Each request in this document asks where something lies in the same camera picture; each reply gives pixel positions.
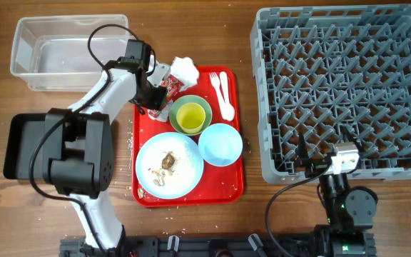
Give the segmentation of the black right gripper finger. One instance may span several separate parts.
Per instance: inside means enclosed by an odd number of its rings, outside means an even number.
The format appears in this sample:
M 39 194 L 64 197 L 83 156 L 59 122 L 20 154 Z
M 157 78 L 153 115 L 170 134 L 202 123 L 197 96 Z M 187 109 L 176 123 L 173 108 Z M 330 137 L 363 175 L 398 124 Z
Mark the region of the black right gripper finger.
M 308 150 L 306 146 L 306 142 L 304 139 L 303 133 L 300 131 L 299 132 L 299 143 L 298 143 L 298 148 L 296 150 L 296 165 L 297 167 L 307 167 L 310 163 L 310 158 L 308 155 Z
M 341 133 L 342 133 L 343 138 L 344 138 L 345 141 L 354 143 L 354 145 L 356 146 L 357 150 L 358 150 L 359 152 L 363 152 L 363 147 L 362 147 L 362 145 L 357 142 L 357 139 L 352 136 L 352 134 L 348 131 L 348 129 L 347 129 L 346 126 L 342 126 L 340 130 L 341 130 Z

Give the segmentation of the red snack wrapper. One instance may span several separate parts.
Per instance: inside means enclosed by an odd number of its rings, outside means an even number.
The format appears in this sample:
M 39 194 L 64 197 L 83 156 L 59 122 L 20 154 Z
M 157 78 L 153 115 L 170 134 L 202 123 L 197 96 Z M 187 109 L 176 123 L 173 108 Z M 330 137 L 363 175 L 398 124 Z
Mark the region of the red snack wrapper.
M 184 83 L 173 75 L 169 75 L 164 79 L 160 87 L 166 88 L 166 103 L 168 103 L 184 86 Z

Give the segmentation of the white napkin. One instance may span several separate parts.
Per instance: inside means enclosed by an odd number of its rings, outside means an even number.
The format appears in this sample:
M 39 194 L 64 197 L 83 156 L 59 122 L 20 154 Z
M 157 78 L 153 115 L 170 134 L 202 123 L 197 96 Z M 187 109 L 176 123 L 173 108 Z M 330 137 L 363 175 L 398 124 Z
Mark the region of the white napkin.
M 179 79 L 180 81 L 184 83 L 184 86 L 178 92 L 180 93 L 180 92 L 186 91 L 187 89 L 191 87 L 194 87 L 198 83 L 199 71 L 195 67 L 192 59 L 190 59 L 189 57 L 185 57 L 185 58 L 175 57 L 171 65 L 169 75 L 175 76 L 177 79 Z M 169 111 L 173 105 L 173 98 L 168 103 L 165 102 L 160 111 L 149 110 L 148 111 L 149 117 L 153 120 L 166 122 L 168 120 Z

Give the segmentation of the green bowl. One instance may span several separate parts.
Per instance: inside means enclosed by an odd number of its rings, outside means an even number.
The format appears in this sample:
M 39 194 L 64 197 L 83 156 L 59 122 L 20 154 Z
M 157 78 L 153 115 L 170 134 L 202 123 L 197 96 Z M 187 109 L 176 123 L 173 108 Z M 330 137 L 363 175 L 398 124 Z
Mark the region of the green bowl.
M 176 114 L 179 110 L 179 108 L 186 103 L 197 103 L 199 105 L 201 105 L 203 107 L 203 109 L 205 110 L 205 122 L 203 124 L 202 129 L 195 134 L 186 134 L 183 132 L 183 130 L 181 129 L 181 127 L 178 125 L 178 122 L 176 121 Z M 212 109 L 210 107 L 210 105 L 208 104 L 208 102 L 196 95 L 186 95 L 186 96 L 182 96 L 179 99 L 177 99 L 176 101 L 174 101 L 171 110 L 169 111 L 169 121 L 172 125 L 172 127 L 179 133 L 183 133 L 185 135 L 188 136 L 195 136 L 200 134 L 204 129 L 206 129 L 211 121 L 212 121 L 212 117 L 213 117 L 213 112 Z

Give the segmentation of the yellow cup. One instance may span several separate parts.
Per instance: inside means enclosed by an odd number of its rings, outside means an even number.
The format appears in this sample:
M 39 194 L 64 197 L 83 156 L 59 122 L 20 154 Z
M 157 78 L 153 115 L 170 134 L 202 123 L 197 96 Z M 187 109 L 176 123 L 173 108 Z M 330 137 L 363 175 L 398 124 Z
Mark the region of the yellow cup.
M 205 119 L 205 110 L 197 103 L 183 104 L 176 114 L 176 121 L 186 134 L 198 133 L 202 129 Z

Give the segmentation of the light blue bowl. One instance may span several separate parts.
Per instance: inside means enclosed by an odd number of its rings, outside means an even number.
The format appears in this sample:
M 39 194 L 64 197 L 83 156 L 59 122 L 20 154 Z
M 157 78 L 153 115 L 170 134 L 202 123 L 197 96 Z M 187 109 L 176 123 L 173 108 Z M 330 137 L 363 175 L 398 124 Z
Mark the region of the light blue bowl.
M 225 167 L 240 158 L 243 152 L 243 140 L 234 127 L 219 123 L 210 125 L 201 133 L 198 147 L 207 163 Z

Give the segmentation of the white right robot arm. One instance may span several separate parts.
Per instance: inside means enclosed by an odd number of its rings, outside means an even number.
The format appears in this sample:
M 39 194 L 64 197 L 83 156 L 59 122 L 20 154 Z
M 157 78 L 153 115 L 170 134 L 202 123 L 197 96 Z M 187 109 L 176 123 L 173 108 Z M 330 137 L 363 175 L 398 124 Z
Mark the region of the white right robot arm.
M 309 238 L 311 256 L 376 256 L 373 227 L 377 194 L 364 186 L 350 187 L 348 175 L 357 170 L 363 147 L 342 128 L 344 141 L 336 143 L 326 157 L 311 158 L 303 133 L 295 164 L 305 168 L 305 177 L 318 179 L 318 195 L 328 218 L 317 225 Z

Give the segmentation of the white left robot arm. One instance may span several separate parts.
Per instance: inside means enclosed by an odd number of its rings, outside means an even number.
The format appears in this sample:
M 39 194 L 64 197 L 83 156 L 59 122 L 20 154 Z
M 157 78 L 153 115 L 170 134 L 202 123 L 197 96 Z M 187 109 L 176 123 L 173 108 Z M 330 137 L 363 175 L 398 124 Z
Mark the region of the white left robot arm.
M 155 59 L 135 64 L 109 61 L 95 86 L 67 109 L 51 109 L 31 152 L 28 180 L 45 198 L 68 201 L 86 232 L 78 252 L 85 256 L 123 256 L 126 232 L 116 218 L 108 187 L 114 171 L 111 123 L 128 102 L 161 107 L 161 87 L 170 68 Z

